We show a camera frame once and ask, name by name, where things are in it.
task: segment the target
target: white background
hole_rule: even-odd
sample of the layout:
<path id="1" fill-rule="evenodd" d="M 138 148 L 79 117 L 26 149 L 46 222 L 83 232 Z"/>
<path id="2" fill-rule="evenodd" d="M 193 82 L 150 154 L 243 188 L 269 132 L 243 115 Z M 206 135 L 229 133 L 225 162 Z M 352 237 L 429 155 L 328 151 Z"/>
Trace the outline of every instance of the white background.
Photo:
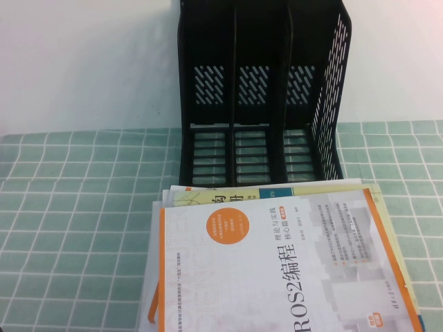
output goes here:
<path id="1" fill-rule="evenodd" d="M 339 120 L 443 118 L 443 0 L 345 0 Z M 179 0 L 0 0 L 0 135 L 179 127 Z"/>

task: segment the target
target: ventilation slot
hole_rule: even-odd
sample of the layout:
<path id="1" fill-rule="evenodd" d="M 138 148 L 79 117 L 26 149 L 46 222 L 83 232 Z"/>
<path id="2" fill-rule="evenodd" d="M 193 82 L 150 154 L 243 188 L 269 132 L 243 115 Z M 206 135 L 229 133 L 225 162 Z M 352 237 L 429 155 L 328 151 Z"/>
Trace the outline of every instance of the ventilation slot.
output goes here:
<path id="1" fill-rule="evenodd" d="M 324 93 L 323 103 L 318 103 L 314 114 L 312 132 L 320 153 L 322 171 L 326 180 L 338 178 L 338 172 L 332 161 L 332 143 L 334 142 L 335 121 L 338 111 L 338 99 L 341 93 L 343 65 L 345 64 L 345 52 L 349 43 L 348 31 L 343 24 L 341 16 L 338 16 L 337 27 L 334 31 L 334 41 L 329 52 L 328 65 L 325 70 L 326 84 L 320 93 Z"/>
<path id="2" fill-rule="evenodd" d="M 238 105 L 266 104 L 269 85 L 269 67 L 240 67 Z"/>
<path id="3" fill-rule="evenodd" d="M 289 182 L 314 181 L 314 167 L 303 130 L 284 131 L 284 158 Z"/>
<path id="4" fill-rule="evenodd" d="M 226 183 L 224 133 L 196 133 L 193 185 Z"/>
<path id="5" fill-rule="evenodd" d="M 307 104 L 314 80 L 314 66 L 292 66 L 289 71 L 287 105 Z"/>
<path id="6" fill-rule="evenodd" d="M 198 105 L 223 104 L 223 66 L 194 67 L 195 103 Z"/>
<path id="7" fill-rule="evenodd" d="M 264 131 L 238 131 L 235 133 L 235 154 L 238 183 L 270 183 Z"/>

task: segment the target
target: stack of books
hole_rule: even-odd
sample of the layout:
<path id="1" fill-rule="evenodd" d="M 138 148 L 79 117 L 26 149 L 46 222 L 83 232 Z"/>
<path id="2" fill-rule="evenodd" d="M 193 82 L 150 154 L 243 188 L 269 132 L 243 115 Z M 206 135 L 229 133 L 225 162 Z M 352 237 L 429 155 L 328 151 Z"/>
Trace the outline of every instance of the stack of books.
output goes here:
<path id="1" fill-rule="evenodd" d="M 424 331 L 375 184 L 172 186 L 152 207 L 139 331 Z"/>

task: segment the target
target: black plastic desk organizer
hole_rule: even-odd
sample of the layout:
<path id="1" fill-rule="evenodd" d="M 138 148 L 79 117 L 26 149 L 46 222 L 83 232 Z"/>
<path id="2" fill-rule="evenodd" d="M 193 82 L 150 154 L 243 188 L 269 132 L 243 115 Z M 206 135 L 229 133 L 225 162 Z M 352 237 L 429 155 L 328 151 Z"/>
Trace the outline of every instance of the black plastic desk organizer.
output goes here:
<path id="1" fill-rule="evenodd" d="M 341 0 L 181 0 L 180 184 L 343 178 L 350 37 Z"/>

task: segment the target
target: tabletop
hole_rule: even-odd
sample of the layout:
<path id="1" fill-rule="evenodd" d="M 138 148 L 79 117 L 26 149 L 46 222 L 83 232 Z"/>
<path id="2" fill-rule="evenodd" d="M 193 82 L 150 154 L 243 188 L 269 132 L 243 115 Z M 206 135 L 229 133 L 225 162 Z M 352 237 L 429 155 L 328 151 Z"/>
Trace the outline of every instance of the tabletop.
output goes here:
<path id="1" fill-rule="evenodd" d="M 180 129 L 35 133 L 0 144 L 7 332 L 136 331 L 151 202 Z M 343 174 L 380 185 L 426 330 L 443 324 L 443 121 L 338 124 Z"/>

